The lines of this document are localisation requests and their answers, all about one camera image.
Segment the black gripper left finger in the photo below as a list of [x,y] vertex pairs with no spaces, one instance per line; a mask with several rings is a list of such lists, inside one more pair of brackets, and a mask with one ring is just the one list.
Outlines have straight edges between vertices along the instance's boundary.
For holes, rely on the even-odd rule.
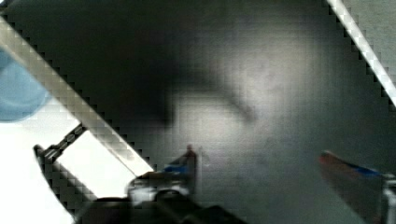
[[161,171],[133,179],[121,198],[93,201],[74,224],[247,224],[219,205],[194,199],[198,155],[192,145]]

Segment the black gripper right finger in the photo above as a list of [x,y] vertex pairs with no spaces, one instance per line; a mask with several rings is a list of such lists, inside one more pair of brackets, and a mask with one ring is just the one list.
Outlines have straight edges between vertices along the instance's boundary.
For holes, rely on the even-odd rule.
[[330,151],[318,157],[322,178],[366,224],[395,224],[395,175],[341,159]]

